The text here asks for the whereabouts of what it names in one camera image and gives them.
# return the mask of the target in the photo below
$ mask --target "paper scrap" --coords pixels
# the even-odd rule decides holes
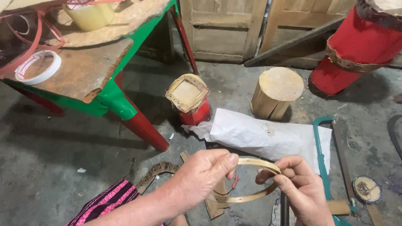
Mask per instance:
[[[77,172],[78,172],[78,173],[85,173],[85,172],[86,172],[86,169],[79,168],[79,169],[77,170]]]

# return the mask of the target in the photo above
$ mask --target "concrete floor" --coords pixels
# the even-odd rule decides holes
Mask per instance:
[[[220,107],[252,115],[249,106],[256,82],[269,67],[205,62],[197,65],[211,91],[208,99],[213,109]],[[293,70],[305,81],[311,73]],[[171,82],[188,72],[191,68],[182,59],[167,66],[134,57],[125,69],[123,84],[127,95],[165,138],[175,134],[165,153],[156,152],[108,117],[67,109],[64,118],[48,119],[45,109],[1,83],[0,225],[64,225],[88,200],[117,180],[127,179],[135,184],[154,164],[162,160],[182,164],[179,156],[182,151],[193,154],[206,148],[205,142],[184,133],[164,97]],[[337,114],[351,177],[368,175],[383,186],[383,199],[377,207],[388,225],[397,225],[402,219],[397,209],[402,205],[402,197],[388,189],[391,184],[387,179],[394,166],[401,166],[401,159],[386,128],[387,120],[401,112],[401,105],[392,100],[402,93],[400,78],[402,71],[382,68],[363,76],[338,100],[330,101],[312,95],[307,89],[303,99],[291,104],[285,117],[285,121],[292,123],[311,124],[316,117]],[[78,173],[79,168],[86,172]],[[239,167],[240,181],[232,196],[261,190],[261,185],[254,184],[256,170]],[[169,177],[162,175],[147,192]],[[334,147],[330,178],[332,197],[345,199]],[[230,205],[224,215],[212,221],[201,203],[188,212],[189,221],[191,226],[268,225],[278,194]],[[369,222],[365,209],[359,213],[363,222],[352,217],[347,220],[353,225]]]

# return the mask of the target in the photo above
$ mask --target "red table leg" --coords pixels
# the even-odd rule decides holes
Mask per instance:
[[[174,6],[172,6],[169,9],[169,11],[172,14],[172,17],[173,17],[174,23],[176,24],[181,41],[183,42],[184,50],[186,51],[186,54],[189,57],[191,67],[193,68],[193,72],[195,75],[199,75],[197,65],[195,64],[193,52],[191,51],[190,43],[189,43],[189,40],[187,39],[186,31],[184,30],[183,22],[181,21],[181,16],[176,13],[176,11],[174,10]]]
[[[119,72],[115,77],[115,83],[117,86],[123,91],[123,87],[121,85],[123,71]],[[120,122],[127,127],[131,132],[137,135],[139,138],[146,141],[152,147],[154,147],[157,151],[165,152],[169,148],[169,143],[163,138],[163,136],[155,129],[155,127],[148,121],[148,119],[139,111],[137,106],[133,104],[133,102],[124,94],[127,101],[137,110],[137,114],[129,120],[121,120]]]
[[[28,92],[24,89],[12,86],[8,84],[11,88],[17,90],[19,93],[22,95],[28,97],[29,99],[35,101],[39,105],[42,105],[43,107],[47,108],[50,112],[52,112],[56,117],[64,117],[64,110],[54,104],[53,102],[49,101],[48,99],[45,99],[35,93]]]

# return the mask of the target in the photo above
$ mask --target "white plastic bag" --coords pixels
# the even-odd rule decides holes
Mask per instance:
[[[320,174],[312,125],[259,120],[248,115],[218,108],[213,122],[198,126],[182,125],[200,139],[277,161],[281,157],[299,154],[316,174]],[[318,127],[324,163],[329,173],[332,130]]]

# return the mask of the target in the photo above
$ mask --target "wooden table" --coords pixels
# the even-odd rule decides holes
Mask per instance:
[[[167,11],[173,16],[193,71],[198,74],[176,0],[171,0],[162,15],[141,25],[132,35],[90,47],[58,50],[62,65],[42,83],[24,85],[16,80],[15,73],[0,75],[0,80],[59,116],[64,115],[60,107],[97,116],[111,110],[133,133],[164,152],[169,147],[167,141],[121,89],[121,71]],[[28,70],[44,71],[47,66],[33,64]]]

